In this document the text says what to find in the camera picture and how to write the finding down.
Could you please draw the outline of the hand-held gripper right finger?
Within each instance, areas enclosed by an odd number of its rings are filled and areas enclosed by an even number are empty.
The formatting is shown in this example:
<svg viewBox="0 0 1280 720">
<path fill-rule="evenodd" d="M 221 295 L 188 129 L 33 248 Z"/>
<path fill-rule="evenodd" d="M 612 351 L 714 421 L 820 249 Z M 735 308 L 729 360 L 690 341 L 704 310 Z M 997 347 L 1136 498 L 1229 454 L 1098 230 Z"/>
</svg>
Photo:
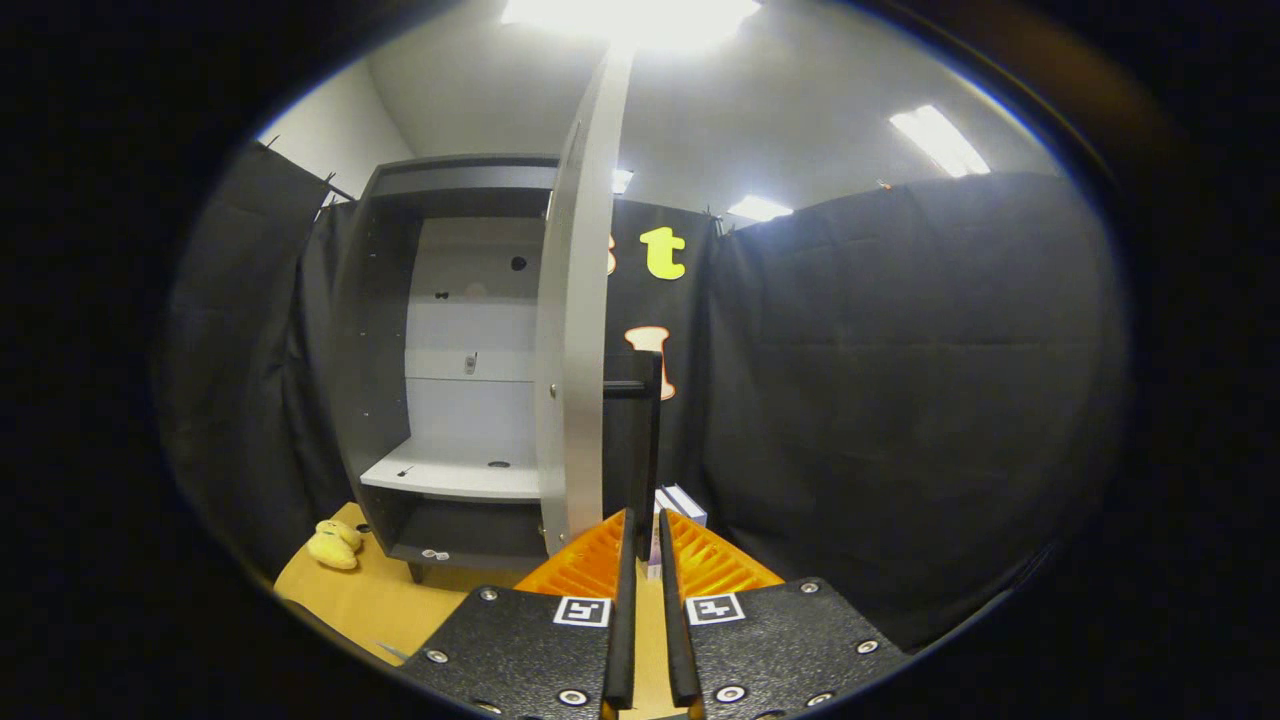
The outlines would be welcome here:
<svg viewBox="0 0 1280 720">
<path fill-rule="evenodd" d="M 826 579 L 787 582 L 671 510 L 658 532 L 669 692 L 687 717 L 796 719 L 910 662 Z"/>
</svg>

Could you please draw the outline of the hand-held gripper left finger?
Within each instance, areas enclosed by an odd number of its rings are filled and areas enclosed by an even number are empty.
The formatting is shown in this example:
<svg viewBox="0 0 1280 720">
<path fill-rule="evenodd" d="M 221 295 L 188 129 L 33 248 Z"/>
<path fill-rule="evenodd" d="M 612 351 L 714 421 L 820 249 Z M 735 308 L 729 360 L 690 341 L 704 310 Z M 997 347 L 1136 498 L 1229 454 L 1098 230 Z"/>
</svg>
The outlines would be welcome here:
<svg viewBox="0 0 1280 720">
<path fill-rule="evenodd" d="M 634 511 L 616 512 L 517 585 L 472 589 L 401 664 L 494 719 L 614 719 L 634 705 Z"/>
</svg>

